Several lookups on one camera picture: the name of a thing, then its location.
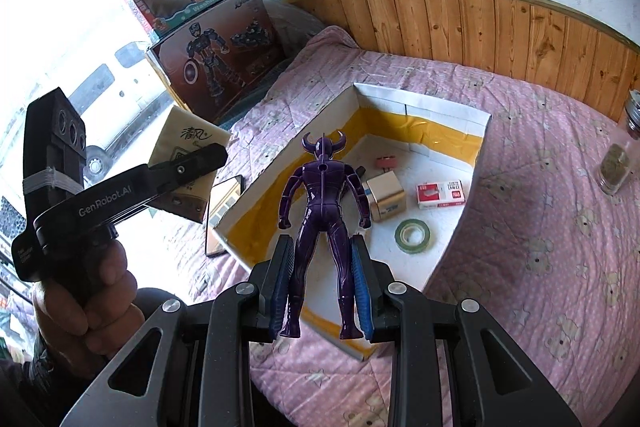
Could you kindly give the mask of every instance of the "toy figure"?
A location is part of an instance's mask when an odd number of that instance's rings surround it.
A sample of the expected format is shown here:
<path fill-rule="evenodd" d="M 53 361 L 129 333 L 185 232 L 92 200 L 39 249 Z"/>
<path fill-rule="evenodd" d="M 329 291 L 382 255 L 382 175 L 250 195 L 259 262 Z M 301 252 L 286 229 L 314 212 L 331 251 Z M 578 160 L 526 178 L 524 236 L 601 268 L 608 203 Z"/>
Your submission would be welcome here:
<path fill-rule="evenodd" d="M 243 33 L 233 35 L 231 42 L 238 47 L 254 48 L 271 44 L 271 36 L 266 29 L 260 26 L 260 22 L 254 19 Z"/>
<path fill-rule="evenodd" d="M 209 94 L 213 97 L 219 96 L 224 92 L 224 87 L 216 79 L 215 68 L 220 70 L 220 73 L 225 75 L 233 83 L 239 83 L 239 77 L 235 74 L 213 50 L 213 41 L 220 47 L 220 53 L 223 55 L 228 54 L 229 47 L 226 45 L 225 39 L 216 33 L 212 28 L 204 30 L 200 28 L 200 23 L 194 22 L 189 26 L 189 32 L 194 37 L 193 41 L 187 44 L 187 54 L 189 58 L 193 58 L 197 53 L 200 55 L 204 64 L 205 72 L 207 73 L 207 87 L 209 87 Z"/>
<path fill-rule="evenodd" d="M 351 244 L 347 227 L 342 220 L 340 194 L 345 182 L 349 185 L 360 211 L 360 226 L 371 226 L 369 202 L 360 183 L 360 178 L 350 165 L 332 160 L 334 153 L 344 149 L 347 138 L 332 143 L 324 134 L 312 144 L 305 134 L 302 147 L 316 156 L 315 161 L 298 167 L 289 178 L 280 200 L 278 227 L 288 229 L 289 210 L 293 195 L 300 184 L 306 188 L 306 211 L 296 242 L 293 273 L 289 280 L 289 311 L 287 325 L 280 332 L 283 337 L 300 337 L 300 312 L 305 295 L 306 269 L 311 262 L 320 232 L 326 232 L 335 265 L 338 269 L 338 304 L 342 315 L 341 339 L 360 339 L 362 332 L 353 319 L 354 285 L 351 271 Z"/>

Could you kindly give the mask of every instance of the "metal bolt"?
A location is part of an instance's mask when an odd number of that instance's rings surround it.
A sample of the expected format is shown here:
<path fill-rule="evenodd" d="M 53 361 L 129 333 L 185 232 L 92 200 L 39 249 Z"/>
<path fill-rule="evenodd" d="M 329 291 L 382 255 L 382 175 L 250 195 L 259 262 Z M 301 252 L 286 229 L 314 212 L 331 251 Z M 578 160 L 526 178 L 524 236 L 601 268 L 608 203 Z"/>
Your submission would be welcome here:
<path fill-rule="evenodd" d="M 473 299 L 465 299 L 462 301 L 462 309 L 467 313 L 476 313 L 480 309 L 480 304 L 478 304 Z"/>
<path fill-rule="evenodd" d="M 255 286 L 250 282 L 241 282 L 236 286 L 236 293 L 238 295 L 251 295 L 254 292 Z"/>
<path fill-rule="evenodd" d="M 394 295 L 402 295 L 406 292 L 406 286 L 401 282 L 392 282 L 386 289 L 389 290 L 389 293 L 393 293 Z"/>
<path fill-rule="evenodd" d="M 162 311 L 167 313 L 177 312 L 180 309 L 180 301 L 178 299 L 169 299 L 162 304 Z"/>

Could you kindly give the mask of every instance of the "glass jar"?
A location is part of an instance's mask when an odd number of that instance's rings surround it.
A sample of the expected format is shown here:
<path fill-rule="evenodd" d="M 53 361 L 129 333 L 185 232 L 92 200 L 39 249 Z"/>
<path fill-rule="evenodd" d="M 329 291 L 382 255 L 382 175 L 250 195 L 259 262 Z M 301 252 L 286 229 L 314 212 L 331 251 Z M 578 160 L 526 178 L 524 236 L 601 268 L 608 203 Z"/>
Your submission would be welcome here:
<path fill-rule="evenodd" d="M 620 121 L 610 134 L 609 148 L 598 165 L 596 181 L 612 196 L 630 172 L 640 167 L 640 92 L 633 90 L 625 103 Z"/>

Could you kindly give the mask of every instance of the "blue gripper pad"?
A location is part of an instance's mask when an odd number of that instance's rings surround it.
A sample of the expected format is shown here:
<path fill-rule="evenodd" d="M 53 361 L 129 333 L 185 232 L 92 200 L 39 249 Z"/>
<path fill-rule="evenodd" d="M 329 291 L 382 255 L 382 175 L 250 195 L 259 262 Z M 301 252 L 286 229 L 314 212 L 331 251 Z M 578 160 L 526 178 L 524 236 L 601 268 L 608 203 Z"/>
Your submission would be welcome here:
<path fill-rule="evenodd" d="M 358 250 L 351 243 L 351 270 L 353 271 L 353 284 L 355 286 L 356 308 L 360 329 L 364 337 L 370 341 L 373 337 L 373 320 L 371 318 L 371 297 L 362 271 L 362 263 L 358 256 Z"/>
<path fill-rule="evenodd" d="M 272 338 L 277 338 L 284 323 L 284 314 L 287 310 L 287 295 L 289 294 L 289 279 L 293 273 L 294 250 L 293 242 L 287 243 L 287 251 L 284 253 L 283 268 L 278 273 L 273 299 L 271 299 L 271 320 L 269 330 Z"/>

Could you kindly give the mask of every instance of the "wooden wainscoting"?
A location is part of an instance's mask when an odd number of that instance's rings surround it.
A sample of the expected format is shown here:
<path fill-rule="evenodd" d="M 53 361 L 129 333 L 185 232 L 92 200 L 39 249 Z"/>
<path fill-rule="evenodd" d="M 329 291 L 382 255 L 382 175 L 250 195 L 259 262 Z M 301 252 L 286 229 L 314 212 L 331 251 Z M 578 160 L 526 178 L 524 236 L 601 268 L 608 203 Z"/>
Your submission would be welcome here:
<path fill-rule="evenodd" d="M 289 0 L 366 50 L 454 62 L 562 92 L 618 120 L 640 46 L 548 0 Z"/>

